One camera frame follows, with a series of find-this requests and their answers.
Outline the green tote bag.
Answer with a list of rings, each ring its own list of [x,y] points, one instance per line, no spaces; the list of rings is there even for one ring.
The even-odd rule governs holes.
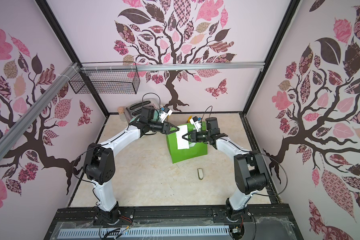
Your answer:
[[[191,123],[180,125],[180,131],[167,135],[167,146],[172,159],[172,163],[176,164],[185,160],[208,154],[208,146],[204,143],[191,143],[182,138],[188,132],[196,130]]]

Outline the small metal stapler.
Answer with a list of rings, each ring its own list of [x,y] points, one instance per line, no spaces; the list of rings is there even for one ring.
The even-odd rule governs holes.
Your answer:
[[[197,172],[198,172],[198,179],[199,179],[199,180],[203,180],[203,179],[204,179],[203,169],[202,169],[202,168],[198,168],[198,169],[197,169]]]

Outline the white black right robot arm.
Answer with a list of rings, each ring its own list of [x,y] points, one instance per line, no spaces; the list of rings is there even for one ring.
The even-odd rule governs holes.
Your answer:
[[[218,120],[207,118],[206,129],[202,129],[201,118],[193,117],[190,123],[194,130],[182,135],[190,143],[213,146],[233,160],[236,190],[226,201],[227,218],[236,221],[245,213],[251,198],[262,191],[270,180],[261,153],[246,150],[234,143],[227,134],[221,133]]]

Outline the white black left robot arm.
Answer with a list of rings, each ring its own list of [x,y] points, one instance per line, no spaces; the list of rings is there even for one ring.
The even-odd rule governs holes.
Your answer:
[[[172,110],[165,107],[143,107],[141,114],[128,123],[119,134],[103,143],[88,146],[84,162],[84,173],[94,184],[93,193],[98,198],[97,219],[108,224],[115,224],[120,218],[119,204],[114,196],[110,180],[116,172],[115,156],[126,146],[138,140],[148,132],[170,135],[180,129],[166,121]]]

